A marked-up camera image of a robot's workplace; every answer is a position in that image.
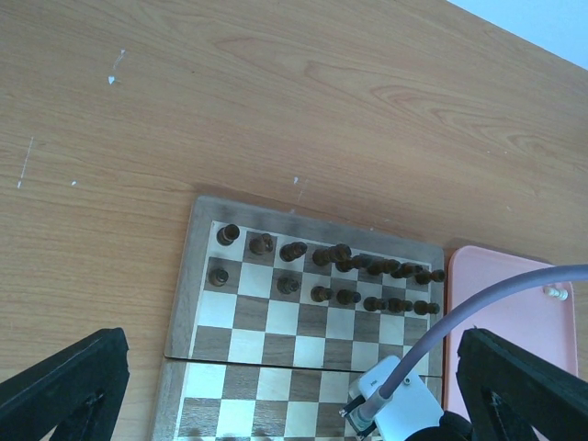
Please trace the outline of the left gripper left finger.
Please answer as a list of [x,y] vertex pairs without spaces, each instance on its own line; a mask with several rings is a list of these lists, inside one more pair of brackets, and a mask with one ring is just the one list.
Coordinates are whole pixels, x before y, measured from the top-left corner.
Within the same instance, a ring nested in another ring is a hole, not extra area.
[[3,440],[109,440],[128,386],[121,328],[101,329],[1,383]]

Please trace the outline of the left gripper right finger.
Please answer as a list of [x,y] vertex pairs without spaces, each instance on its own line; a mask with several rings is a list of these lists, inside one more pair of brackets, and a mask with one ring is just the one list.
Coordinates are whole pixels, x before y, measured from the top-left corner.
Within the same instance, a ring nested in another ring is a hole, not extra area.
[[485,329],[458,347],[458,386],[478,440],[585,440],[587,383]]

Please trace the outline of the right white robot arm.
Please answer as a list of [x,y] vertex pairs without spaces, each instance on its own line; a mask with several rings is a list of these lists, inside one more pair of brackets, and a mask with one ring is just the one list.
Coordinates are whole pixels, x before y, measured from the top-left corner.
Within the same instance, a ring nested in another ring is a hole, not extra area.
[[410,435],[406,441],[472,441],[477,437],[472,424],[463,416],[445,411],[438,426],[421,429]]

